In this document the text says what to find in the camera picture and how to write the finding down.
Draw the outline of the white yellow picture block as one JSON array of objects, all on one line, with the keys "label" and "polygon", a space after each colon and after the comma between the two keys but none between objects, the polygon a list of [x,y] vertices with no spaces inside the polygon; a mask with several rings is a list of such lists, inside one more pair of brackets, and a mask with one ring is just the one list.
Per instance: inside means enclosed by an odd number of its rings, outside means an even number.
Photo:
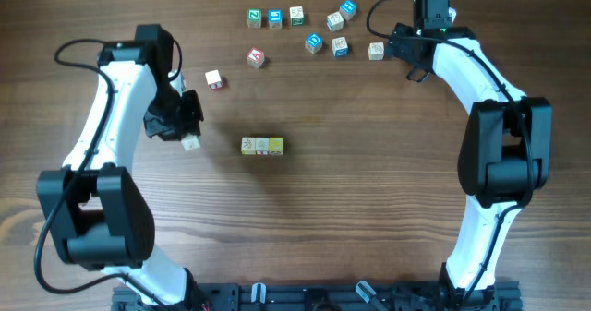
[{"label": "white yellow picture block", "polygon": [[368,59],[370,61],[382,60],[384,58],[384,43],[371,42],[368,46]]}]

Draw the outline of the ladybug picture block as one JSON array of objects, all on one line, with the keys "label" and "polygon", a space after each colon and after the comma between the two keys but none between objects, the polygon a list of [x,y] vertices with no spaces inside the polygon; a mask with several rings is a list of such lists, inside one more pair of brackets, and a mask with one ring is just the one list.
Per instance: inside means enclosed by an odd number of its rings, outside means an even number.
[{"label": "ladybug picture block", "polygon": [[241,139],[241,153],[243,155],[256,154],[256,139],[251,137],[242,137]]}]

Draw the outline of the white red green block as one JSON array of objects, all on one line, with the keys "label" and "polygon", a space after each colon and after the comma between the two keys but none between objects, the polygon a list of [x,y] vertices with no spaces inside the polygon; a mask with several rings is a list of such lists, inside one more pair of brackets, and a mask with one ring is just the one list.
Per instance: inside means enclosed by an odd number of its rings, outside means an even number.
[{"label": "white red green block", "polygon": [[270,139],[269,138],[255,138],[255,151],[257,155],[270,154]]}]

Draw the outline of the yellow W letter block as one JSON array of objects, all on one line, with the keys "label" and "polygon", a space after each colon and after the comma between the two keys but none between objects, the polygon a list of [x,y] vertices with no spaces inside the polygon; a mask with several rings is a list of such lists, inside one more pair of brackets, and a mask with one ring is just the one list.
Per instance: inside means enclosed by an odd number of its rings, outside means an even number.
[{"label": "yellow W letter block", "polygon": [[269,152],[271,155],[283,155],[284,139],[282,137],[269,138]]}]

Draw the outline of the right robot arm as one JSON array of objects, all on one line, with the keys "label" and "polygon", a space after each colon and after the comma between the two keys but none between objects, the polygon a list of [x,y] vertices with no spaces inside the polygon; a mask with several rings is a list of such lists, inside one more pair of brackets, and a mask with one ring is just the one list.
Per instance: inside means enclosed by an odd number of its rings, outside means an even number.
[{"label": "right robot arm", "polygon": [[450,0],[413,0],[412,25],[396,25],[387,51],[444,80],[468,113],[457,163],[466,205],[440,281],[445,307],[470,310],[501,302],[496,264],[513,220],[547,182],[552,107],[512,85],[454,20]]}]

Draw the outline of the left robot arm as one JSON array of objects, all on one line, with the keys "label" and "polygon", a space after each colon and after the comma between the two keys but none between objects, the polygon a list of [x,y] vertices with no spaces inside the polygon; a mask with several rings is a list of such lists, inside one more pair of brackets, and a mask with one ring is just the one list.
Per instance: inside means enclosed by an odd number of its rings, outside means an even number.
[{"label": "left robot arm", "polygon": [[182,51],[158,24],[140,25],[130,41],[102,42],[90,70],[94,102],[78,142],[57,170],[40,174],[36,193],[45,218],[33,256],[38,283],[42,252],[52,240],[61,260],[121,281],[122,310],[208,310],[211,301],[191,272],[155,244],[151,210],[132,177],[140,132],[199,145],[203,112],[181,73]]}]

